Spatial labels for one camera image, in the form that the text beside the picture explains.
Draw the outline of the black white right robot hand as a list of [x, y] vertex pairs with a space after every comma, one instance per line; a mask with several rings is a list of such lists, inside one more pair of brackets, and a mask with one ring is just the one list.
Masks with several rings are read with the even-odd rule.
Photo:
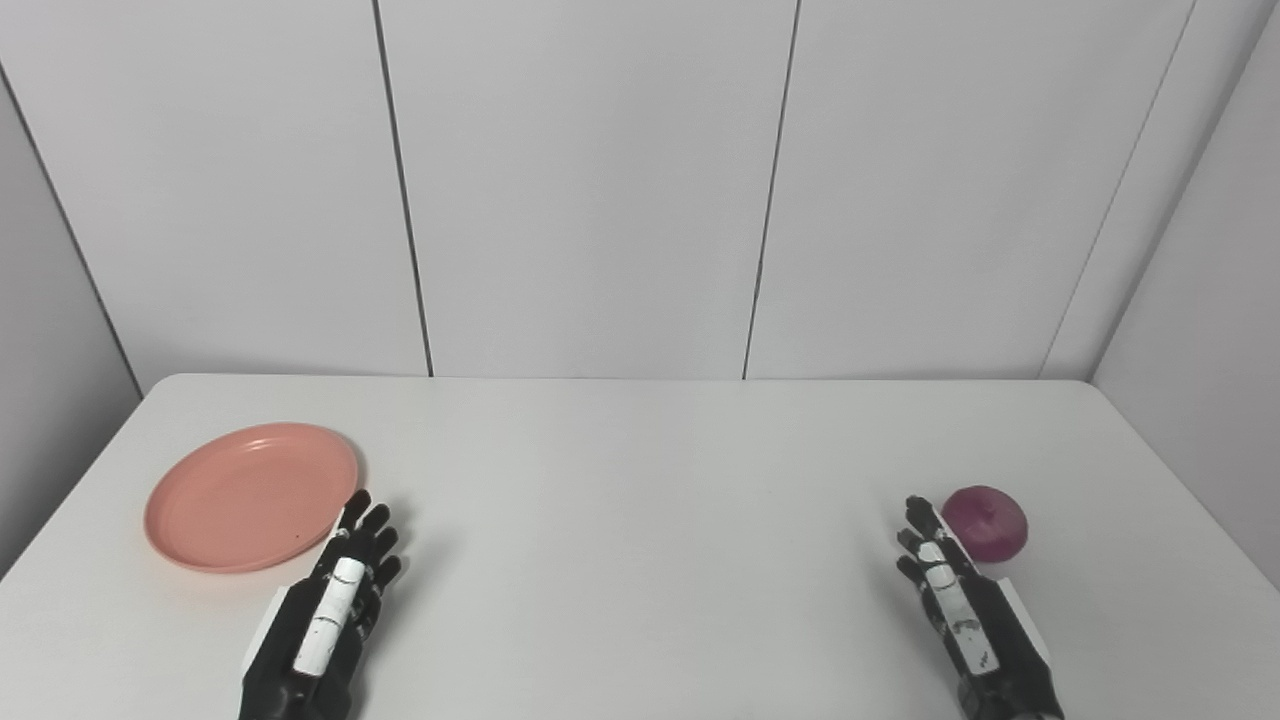
[[904, 516], [896, 568], [955, 667], [963, 717], [1064, 719], [1044, 643], [1011, 582], [983, 574], [927, 498], [906, 497]]

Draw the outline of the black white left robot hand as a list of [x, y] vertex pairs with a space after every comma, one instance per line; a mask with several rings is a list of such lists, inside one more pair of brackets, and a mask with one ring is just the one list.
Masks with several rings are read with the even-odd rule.
[[343, 506], [310, 574], [282, 589], [241, 683], [241, 719], [348, 719], [364, 647], [401, 574], [390, 510], [366, 489]]

